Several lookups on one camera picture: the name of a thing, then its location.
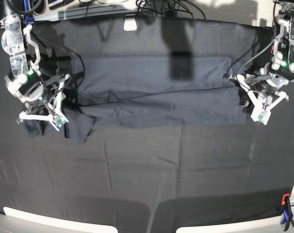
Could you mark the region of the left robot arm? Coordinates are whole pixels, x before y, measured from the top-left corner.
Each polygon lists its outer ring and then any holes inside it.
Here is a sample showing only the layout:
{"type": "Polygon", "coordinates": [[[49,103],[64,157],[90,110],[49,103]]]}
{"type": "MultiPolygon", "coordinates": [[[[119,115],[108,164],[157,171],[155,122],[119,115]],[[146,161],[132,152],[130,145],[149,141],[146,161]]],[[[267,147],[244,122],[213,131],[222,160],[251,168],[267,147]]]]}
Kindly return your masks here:
{"type": "Polygon", "coordinates": [[[245,86],[240,88],[240,105],[250,106],[250,94],[262,102],[270,105],[280,97],[280,89],[294,83],[294,0],[276,0],[280,5],[278,14],[273,14],[273,37],[268,46],[241,65],[238,73],[245,78],[245,86]],[[261,69],[247,73],[246,65],[270,50],[271,57],[261,69]]]}

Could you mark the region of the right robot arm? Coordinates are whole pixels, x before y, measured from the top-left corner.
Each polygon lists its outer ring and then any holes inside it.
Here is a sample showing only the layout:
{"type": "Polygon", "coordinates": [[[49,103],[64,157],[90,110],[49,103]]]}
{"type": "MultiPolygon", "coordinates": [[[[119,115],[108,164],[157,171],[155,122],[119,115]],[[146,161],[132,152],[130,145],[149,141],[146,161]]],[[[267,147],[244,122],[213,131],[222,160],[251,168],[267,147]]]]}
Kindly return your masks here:
{"type": "Polygon", "coordinates": [[[71,56],[58,56],[33,31],[33,16],[45,6],[42,0],[0,0],[1,46],[9,56],[5,77],[8,91],[25,106],[27,114],[61,108],[63,88],[71,77],[71,56]]]}

